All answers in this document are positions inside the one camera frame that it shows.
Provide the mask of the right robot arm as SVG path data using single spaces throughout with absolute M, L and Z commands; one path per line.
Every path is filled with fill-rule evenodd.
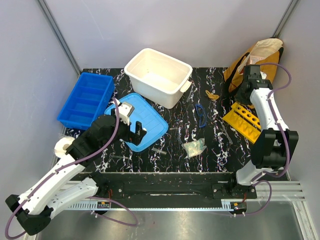
M 257 184 L 263 176 L 280 178 L 289 168 L 299 135 L 283 120 L 275 92 L 277 89 L 261 73 L 261 65 L 244 67 L 243 81 L 235 100 L 244 106 L 254 106 L 261 133 L 251 149 L 251 160 L 236 171 L 236 180 L 227 186 L 227 192 L 233 198 L 239 198 L 245 193 L 245 186 Z

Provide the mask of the packet of gloves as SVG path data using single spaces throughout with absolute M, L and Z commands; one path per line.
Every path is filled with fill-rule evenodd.
M 203 151 L 207 148 L 207 146 L 205 145 L 204 138 L 200 138 L 198 140 L 183 143 L 181 146 L 186 151 L 188 159 L 202 154 Z

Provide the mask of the yellow test tube rack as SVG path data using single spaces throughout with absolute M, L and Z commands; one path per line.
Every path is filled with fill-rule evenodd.
M 238 103 L 234 103 L 231 106 L 231 110 L 222 119 L 252 144 L 256 142 L 261 134 L 261 125 L 258 117 Z

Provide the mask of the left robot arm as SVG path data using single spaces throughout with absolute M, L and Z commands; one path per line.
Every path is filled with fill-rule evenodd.
M 30 190 L 20 195 L 11 194 L 5 200 L 12 211 L 8 222 L 17 219 L 30 236 L 41 232 L 61 211 L 83 198 L 111 197 L 109 182 L 100 173 L 91 173 L 79 184 L 60 192 L 74 176 L 101 156 L 104 149 L 118 140 L 138 145 L 147 130 L 135 123 L 135 130 L 116 115 L 99 116 L 81 136 L 76 138 L 58 163 Z

